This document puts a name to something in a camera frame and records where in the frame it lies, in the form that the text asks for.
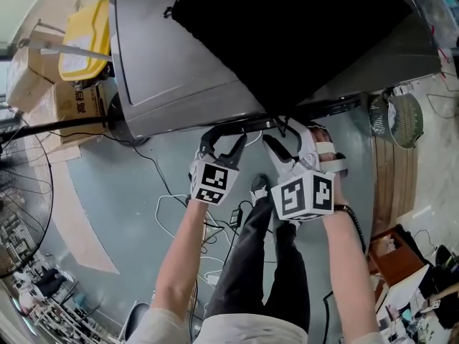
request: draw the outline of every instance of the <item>forearm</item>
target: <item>forearm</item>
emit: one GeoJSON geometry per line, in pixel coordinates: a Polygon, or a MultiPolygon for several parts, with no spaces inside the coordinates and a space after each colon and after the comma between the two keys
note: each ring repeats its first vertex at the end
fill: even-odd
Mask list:
{"type": "Polygon", "coordinates": [[[330,250],[331,285],[347,343],[378,331],[374,293],[361,242],[343,211],[323,218],[330,250]]]}
{"type": "Polygon", "coordinates": [[[207,204],[190,200],[156,280],[152,307],[166,308],[181,319],[198,274],[206,211],[207,204]]]}
{"type": "Polygon", "coordinates": [[[453,293],[458,293],[459,292],[459,283],[451,285],[450,287],[446,288],[440,293],[437,293],[436,295],[433,295],[431,297],[431,301],[436,301],[436,300],[441,300],[442,298],[446,297],[447,295],[451,295],[453,293]]]}

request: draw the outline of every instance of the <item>black cover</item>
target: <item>black cover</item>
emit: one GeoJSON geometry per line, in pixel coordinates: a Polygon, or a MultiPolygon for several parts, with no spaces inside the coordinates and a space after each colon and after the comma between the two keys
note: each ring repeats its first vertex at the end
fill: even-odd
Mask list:
{"type": "Polygon", "coordinates": [[[172,18],[273,115],[311,96],[409,13],[403,0],[178,0],[172,18]]]}

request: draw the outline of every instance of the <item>white sock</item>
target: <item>white sock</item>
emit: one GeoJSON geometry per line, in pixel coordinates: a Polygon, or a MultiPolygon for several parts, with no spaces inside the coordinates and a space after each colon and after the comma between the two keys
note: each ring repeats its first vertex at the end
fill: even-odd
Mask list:
{"type": "Polygon", "coordinates": [[[268,196],[266,186],[263,186],[260,190],[256,190],[255,192],[250,192],[250,196],[252,197],[253,205],[255,205],[258,199],[265,198],[266,196],[268,196]]]}
{"type": "Polygon", "coordinates": [[[301,225],[299,221],[289,221],[289,223],[295,226],[296,231],[298,231],[298,228],[300,228],[300,225],[301,225]]]}

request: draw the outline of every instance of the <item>white shirt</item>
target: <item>white shirt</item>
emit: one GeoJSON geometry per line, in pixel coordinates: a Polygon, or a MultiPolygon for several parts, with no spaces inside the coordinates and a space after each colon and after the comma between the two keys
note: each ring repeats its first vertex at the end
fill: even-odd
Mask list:
{"type": "MultiPolygon", "coordinates": [[[[189,340],[185,325],[172,312],[150,308],[127,344],[185,344],[189,340]]],[[[218,315],[206,319],[195,344],[306,344],[308,334],[277,318],[251,315],[218,315]]],[[[352,344],[382,344],[379,333],[371,333],[352,344]]]]}
{"type": "Polygon", "coordinates": [[[15,277],[16,280],[22,280],[23,282],[26,282],[26,283],[32,282],[32,278],[26,272],[15,272],[13,274],[13,277],[15,277]]]}
{"type": "Polygon", "coordinates": [[[25,284],[19,291],[19,304],[28,310],[33,310],[38,302],[44,302],[46,298],[36,285],[25,284]]]}

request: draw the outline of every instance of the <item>gray floor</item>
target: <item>gray floor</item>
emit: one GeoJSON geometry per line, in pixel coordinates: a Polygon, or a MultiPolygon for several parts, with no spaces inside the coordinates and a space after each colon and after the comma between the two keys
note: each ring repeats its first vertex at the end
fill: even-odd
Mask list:
{"type": "MultiPolygon", "coordinates": [[[[319,122],[327,125],[338,151],[348,159],[349,176],[344,181],[348,200],[369,237],[373,212],[373,176],[371,139],[355,126],[356,119],[364,119],[362,109],[329,117],[319,122]]],[[[188,169],[204,130],[158,135],[139,151],[155,158],[173,193],[187,194],[188,169]]],[[[268,133],[276,136],[276,130],[268,133]]],[[[288,139],[290,148],[294,143],[288,139]]],[[[228,151],[235,138],[221,139],[217,150],[228,151]]],[[[122,323],[134,300],[149,302],[156,275],[171,243],[155,222],[158,197],[166,190],[152,162],[140,158],[132,149],[104,139],[82,146],[82,158],[68,162],[70,174],[88,218],[118,268],[120,275],[108,274],[81,267],[70,254],[53,225],[43,244],[43,250],[56,256],[66,256],[60,263],[80,281],[91,304],[101,302],[101,310],[122,323]]],[[[240,177],[227,200],[211,207],[214,218],[228,220],[231,211],[243,199],[250,199],[249,187],[257,173],[277,179],[275,169],[261,141],[246,148],[240,162],[240,177]]],[[[183,216],[183,207],[173,199],[164,199],[159,219],[174,233],[183,216]]],[[[311,343],[320,343],[325,326],[323,297],[331,290],[328,245],[321,220],[304,224],[298,232],[297,246],[305,260],[311,296],[311,343]]],[[[272,237],[267,237],[266,260],[275,260],[272,237]]],[[[208,246],[208,255],[224,259],[229,244],[222,234],[218,242],[208,246]]],[[[217,270],[221,263],[202,260],[200,272],[217,270]]],[[[273,283],[275,264],[265,264],[265,295],[273,283]]],[[[212,294],[212,288],[199,283],[199,311],[212,294]]],[[[333,298],[331,302],[330,340],[340,333],[339,320],[333,298]]]]}

